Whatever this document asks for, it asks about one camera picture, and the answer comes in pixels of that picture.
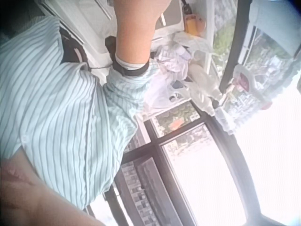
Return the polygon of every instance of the striped shirt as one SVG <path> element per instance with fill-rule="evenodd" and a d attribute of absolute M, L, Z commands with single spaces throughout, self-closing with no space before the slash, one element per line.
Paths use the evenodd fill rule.
<path fill-rule="evenodd" d="M 0 48 L 0 151 L 23 147 L 38 176 L 80 209 L 109 189 L 137 129 L 141 77 L 110 69 L 102 87 L 86 63 L 62 63 L 59 20 L 37 19 Z"/>

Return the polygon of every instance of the window frame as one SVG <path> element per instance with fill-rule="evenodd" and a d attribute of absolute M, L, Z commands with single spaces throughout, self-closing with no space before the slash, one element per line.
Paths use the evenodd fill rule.
<path fill-rule="evenodd" d="M 226 90 L 231 81 L 234 67 L 238 63 L 245 62 L 252 47 L 250 45 L 252 45 L 256 30 L 254 32 L 254 26 L 249 23 L 251 3 L 252 0 L 238 0 L 234 37 L 228 63 L 219 86 L 221 92 Z M 193 216 L 193 212 L 190 209 L 185 195 L 183 195 L 181 185 L 176 179 L 174 170 L 169 159 L 165 155 L 162 146 L 205 124 L 216 142 L 238 190 L 246 214 L 246 223 L 244 226 L 284 226 L 283 224 L 262 215 L 251 172 L 234 135 L 229 136 L 223 131 L 214 117 L 204 113 L 192 101 L 190 102 L 200 115 L 199 119 L 162 137 L 157 136 L 155 128 L 150 120 L 145 121 L 144 125 L 150 136 L 150 143 L 124 153 L 121 164 L 145 156 L 151 156 L 155 161 L 162 181 L 182 224 L 185 226 L 197 225 L 197 221 Z"/>

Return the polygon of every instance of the black strap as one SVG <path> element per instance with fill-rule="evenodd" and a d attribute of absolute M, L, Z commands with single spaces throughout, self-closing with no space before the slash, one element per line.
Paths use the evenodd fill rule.
<path fill-rule="evenodd" d="M 115 58 L 116 53 L 116 37 L 109 36 L 105 39 L 105 46 L 110 54 L 111 60 L 113 62 L 113 68 L 118 71 L 123 76 L 132 76 L 132 77 L 138 77 L 143 75 L 147 69 L 150 66 L 150 61 L 148 61 L 143 67 L 136 69 L 136 70 L 128 70 L 121 66 Z"/>

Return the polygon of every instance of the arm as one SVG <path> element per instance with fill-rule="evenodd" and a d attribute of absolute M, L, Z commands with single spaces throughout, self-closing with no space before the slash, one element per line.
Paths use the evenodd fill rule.
<path fill-rule="evenodd" d="M 9 161 L 1 161 L 0 198 L 3 225 L 104 226 L 49 189 L 22 148 Z"/>
<path fill-rule="evenodd" d="M 156 21 L 169 3 L 170 0 L 114 1 L 118 23 L 116 58 L 125 62 L 130 70 L 148 62 Z M 118 161 L 137 129 L 134 116 L 143 109 L 144 93 L 150 79 L 158 71 L 158 65 L 152 61 L 148 70 L 137 77 L 123 76 L 110 69 L 103 91 L 108 107 L 112 148 L 119 155 Z"/>

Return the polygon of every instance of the person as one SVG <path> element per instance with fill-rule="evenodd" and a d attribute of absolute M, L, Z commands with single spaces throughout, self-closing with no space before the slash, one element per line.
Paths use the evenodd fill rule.
<path fill-rule="evenodd" d="M 150 60 L 151 40 L 169 3 L 114 1 L 116 53 L 104 86 L 86 63 L 62 63 L 58 18 L 37 17 L 1 45 L 1 159 L 42 181 L 36 189 L 25 189 L 28 197 L 39 197 L 27 200 L 32 202 L 29 215 L 40 205 L 39 211 L 51 212 L 51 205 L 43 204 L 52 198 L 56 202 L 56 193 L 82 210 L 109 189 L 137 129 L 134 115 L 142 110 L 149 81 L 159 70 Z M 1 199 L 13 196 L 6 194 L 14 191 L 8 181 L 2 182 L 7 185 Z"/>

